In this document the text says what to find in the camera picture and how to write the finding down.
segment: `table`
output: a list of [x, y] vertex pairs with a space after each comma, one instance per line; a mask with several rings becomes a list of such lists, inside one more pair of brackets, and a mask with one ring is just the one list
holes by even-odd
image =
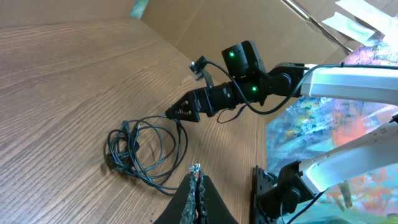
[[[170, 197], [109, 171], [102, 149], [122, 120], [163, 114], [204, 86], [189, 62], [138, 20], [0, 29], [0, 222], [153, 222]], [[252, 167], [266, 166], [264, 119], [246, 110], [228, 124], [201, 116], [183, 125], [187, 156], [166, 185], [200, 163], [248, 223]], [[149, 164], [159, 140], [142, 136]]]

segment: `white tape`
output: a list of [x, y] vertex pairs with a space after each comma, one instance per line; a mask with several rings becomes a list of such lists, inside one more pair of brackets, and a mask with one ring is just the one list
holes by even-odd
[[378, 10], [363, 0], [340, 0], [336, 2], [337, 5], [363, 20], [369, 25], [376, 28], [383, 34], [389, 33], [390, 30], [396, 30], [397, 24], [395, 20], [386, 13]]
[[362, 26], [356, 21], [353, 21], [338, 12], [335, 12], [334, 16], [325, 19], [322, 22], [365, 46], [372, 46], [372, 43], [367, 42], [367, 40], [375, 33], [375, 31]]

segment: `white arm segment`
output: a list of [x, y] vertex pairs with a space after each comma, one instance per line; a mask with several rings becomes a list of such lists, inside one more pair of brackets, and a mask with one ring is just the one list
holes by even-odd
[[328, 187], [377, 168], [398, 163], [398, 123], [373, 132], [299, 165], [307, 187], [320, 193]]
[[[316, 65], [305, 65], [312, 68]], [[398, 70], [319, 68], [301, 87], [302, 96], [330, 97], [398, 105]]]
[[[398, 70], [319, 68], [301, 89], [303, 96], [324, 96], [398, 105]], [[302, 161], [302, 180], [315, 194], [371, 170], [398, 162], [398, 123], [373, 132], [316, 158]]]

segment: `wooden table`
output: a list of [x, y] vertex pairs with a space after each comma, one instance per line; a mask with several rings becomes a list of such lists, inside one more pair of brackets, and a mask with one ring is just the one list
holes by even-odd
[[[0, 223], [153, 222], [170, 197], [109, 171], [102, 150], [122, 120], [164, 114], [204, 86], [189, 62], [137, 20], [0, 29]], [[246, 110], [228, 124], [204, 115], [183, 125], [187, 156], [166, 185], [200, 163], [247, 223], [251, 169], [266, 161], [264, 119]], [[141, 136], [149, 164], [159, 140]]]

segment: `robotic arm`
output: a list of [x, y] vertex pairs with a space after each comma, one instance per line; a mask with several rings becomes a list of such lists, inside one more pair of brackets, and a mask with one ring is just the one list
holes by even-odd
[[[187, 92], [166, 111], [170, 119], [199, 122], [199, 113], [214, 116], [219, 110], [245, 103], [259, 114], [277, 111], [291, 97], [324, 96], [398, 105], [398, 67], [377, 65], [305, 65], [281, 63], [266, 72], [256, 46], [245, 41], [222, 51], [228, 68], [203, 56], [191, 70], [206, 87]], [[231, 82], [214, 86], [204, 69], [220, 68]], [[268, 95], [286, 96], [270, 111], [257, 111]], [[298, 203], [314, 200], [327, 188], [370, 170], [398, 162], [398, 116], [375, 131], [313, 159], [286, 165], [277, 180], [255, 167], [252, 175], [250, 223], [272, 223], [293, 213]]]

